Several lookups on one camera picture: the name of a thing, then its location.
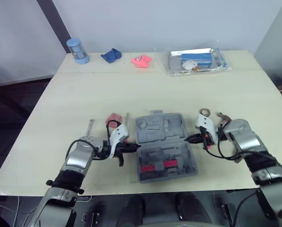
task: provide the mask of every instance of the white wall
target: white wall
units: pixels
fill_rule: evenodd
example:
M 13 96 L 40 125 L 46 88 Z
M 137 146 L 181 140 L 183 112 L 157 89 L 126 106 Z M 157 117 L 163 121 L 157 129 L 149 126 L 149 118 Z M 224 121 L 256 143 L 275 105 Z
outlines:
M 282 79 L 282 8 L 255 53 L 261 67 L 275 83 Z
M 0 0 L 0 85 L 49 77 L 65 54 L 36 0 Z
M 220 40 L 256 51 L 282 0 L 53 0 L 87 51 L 152 51 Z

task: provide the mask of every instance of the pink object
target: pink object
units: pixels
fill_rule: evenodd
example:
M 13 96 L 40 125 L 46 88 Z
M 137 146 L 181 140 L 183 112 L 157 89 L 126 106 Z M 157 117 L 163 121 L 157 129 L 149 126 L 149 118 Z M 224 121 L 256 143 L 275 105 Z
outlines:
M 110 120 L 116 120 L 116 121 L 122 123 L 122 117 L 121 117 L 120 115 L 115 114 L 115 113 L 112 113 L 112 114 L 107 118 L 107 120 L 105 121 L 105 124 L 107 124 L 108 121 L 110 121 Z M 116 122 L 110 122 L 108 126 L 111 127 L 111 128 L 113 128 L 113 129 L 115 129 L 115 128 L 117 128 L 117 123 L 116 123 Z
M 171 168 L 171 167 L 178 166 L 178 162 L 177 162 L 177 160 L 170 160 L 170 161 L 163 162 L 163 165 L 164 165 L 165 168 Z M 152 171 L 155 171 L 155 166 L 154 165 L 142 166 L 141 167 L 141 172 L 142 173 L 152 172 Z
M 132 59 L 132 63 L 134 63 L 138 68 L 148 68 L 149 62 L 151 61 L 151 57 L 146 55 L 141 55 L 139 57 L 136 57 Z

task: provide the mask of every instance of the red tool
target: red tool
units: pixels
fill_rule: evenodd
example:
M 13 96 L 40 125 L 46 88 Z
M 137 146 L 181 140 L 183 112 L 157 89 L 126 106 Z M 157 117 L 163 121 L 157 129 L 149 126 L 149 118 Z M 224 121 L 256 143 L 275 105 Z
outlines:
M 178 166 L 178 162 L 177 162 L 177 160 L 170 160 L 170 161 L 163 162 L 163 165 L 164 165 L 164 168 L 177 167 Z M 151 171 L 155 171 L 155 165 L 142 166 L 141 167 L 141 172 L 142 173 L 151 172 Z

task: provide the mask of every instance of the cable wire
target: cable wire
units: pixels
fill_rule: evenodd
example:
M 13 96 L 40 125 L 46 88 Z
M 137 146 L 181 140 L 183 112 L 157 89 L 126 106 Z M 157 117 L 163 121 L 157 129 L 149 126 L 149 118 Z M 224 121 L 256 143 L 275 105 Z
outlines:
M 2 205 L 0 205 L 0 207 L 2 207 L 4 209 L 7 209 L 7 210 L 9 210 L 11 212 L 14 212 L 14 213 L 18 213 L 18 214 L 29 214 L 29 212 L 19 212 L 19 211 L 17 212 L 15 210 L 11 209 L 11 208 L 8 208 L 8 207 L 2 206 Z
M 72 146 L 73 146 L 75 143 L 77 143 L 77 142 L 82 142 L 82 143 L 85 143 L 85 144 L 89 145 L 89 146 L 94 150 L 94 153 L 98 156 L 98 153 L 97 153 L 98 148 L 96 148 L 96 147 L 95 147 L 94 145 L 92 145 L 90 142 L 87 142 L 86 140 L 75 140 L 75 141 L 73 141 L 73 142 L 70 144 L 70 146 L 69 146 L 69 148 L 68 148 L 68 150 L 67 150 L 67 152 L 66 152 L 65 159 L 68 157 L 68 155 L 69 155 L 69 153 L 70 153 L 70 151 L 71 151 Z
M 115 123 L 117 123 L 117 127 L 119 127 L 119 126 L 121 125 L 121 122 L 116 121 L 116 120 L 109 120 L 109 121 L 106 123 L 107 145 L 108 145 L 108 148 L 110 148 L 110 146 L 111 146 L 111 141 L 110 141 L 111 135 L 109 134 L 109 124 L 110 124 L 110 122 L 115 122 Z
M 18 216 L 18 211 L 19 211 L 19 205 L 20 205 L 20 198 L 19 198 L 19 196 L 17 196 L 17 198 L 18 198 L 18 203 L 17 203 L 17 210 L 16 210 L 15 218 L 14 218 L 14 221 L 13 221 L 13 227 L 15 227 L 15 224 L 16 224 L 16 220 L 17 220 L 17 216 Z
M 220 136 L 219 136 L 219 134 L 218 134 L 218 143 L 217 143 L 217 147 L 218 147 L 218 151 L 219 151 L 219 153 L 220 153 L 221 156 L 214 155 L 214 154 L 211 153 L 211 152 L 208 150 L 208 148 L 207 148 L 207 140 L 206 140 L 206 137 L 205 137 L 205 135 L 206 135 L 206 129 L 205 129 L 205 128 L 200 128 L 200 131 L 201 131 L 202 137 L 203 137 L 204 149 L 205 149 L 206 152 L 207 152 L 208 154 L 210 154 L 211 156 L 214 156 L 214 157 L 217 157 L 217 158 L 223 158 L 223 159 L 226 159 L 226 160 L 233 161 L 233 160 L 236 160 L 236 159 L 240 158 L 242 154 L 255 154 L 255 155 L 261 155 L 261 156 L 264 156 L 264 157 L 266 157 L 266 158 L 269 158 L 269 159 L 271 159 L 271 160 L 276 161 L 276 158 L 273 157 L 273 156 L 271 156 L 271 155 L 267 155 L 267 154 L 263 154 L 263 153 L 261 153 L 261 152 L 255 152 L 255 151 L 241 151 L 241 152 L 238 152 L 238 153 L 234 154 L 233 156 L 226 157 L 226 156 L 223 155 L 223 153 L 221 152 L 221 149 L 220 149 Z
M 31 216 L 31 214 L 37 209 L 37 207 L 38 207 L 38 206 L 36 206 L 35 208 L 33 208 L 33 209 L 31 210 L 31 212 L 29 212 L 29 214 L 27 215 L 26 219 L 25 219 L 24 222 L 23 222 L 22 227 L 25 226 L 25 224 L 26 224 L 28 218 L 29 218 L 29 217 Z
M 247 196 L 246 198 L 244 198 L 244 199 L 240 202 L 240 204 L 238 205 L 237 211 L 236 211 L 236 213 L 235 213 L 234 222 L 233 222 L 233 224 L 232 224 L 232 227 L 235 227 L 235 226 L 236 226 L 236 223 L 237 223 L 237 220 L 238 220 L 238 214 L 239 214 L 240 208 L 241 208 L 241 206 L 243 205 L 243 203 L 244 203 L 247 199 L 249 199 L 250 197 L 254 196 L 255 194 L 256 194 L 255 192 L 252 193 L 251 195 Z

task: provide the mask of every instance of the key ring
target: key ring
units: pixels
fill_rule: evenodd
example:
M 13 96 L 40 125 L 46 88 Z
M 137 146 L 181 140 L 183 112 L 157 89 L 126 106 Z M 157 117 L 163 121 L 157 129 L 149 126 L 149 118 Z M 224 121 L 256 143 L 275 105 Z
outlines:
M 205 117 L 209 117 L 209 115 L 211 115 L 211 111 L 210 111 L 209 109 L 207 109 L 207 108 L 202 108 L 202 109 L 200 110 L 200 113 L 201 113 L 202 115 L 204 115 Z

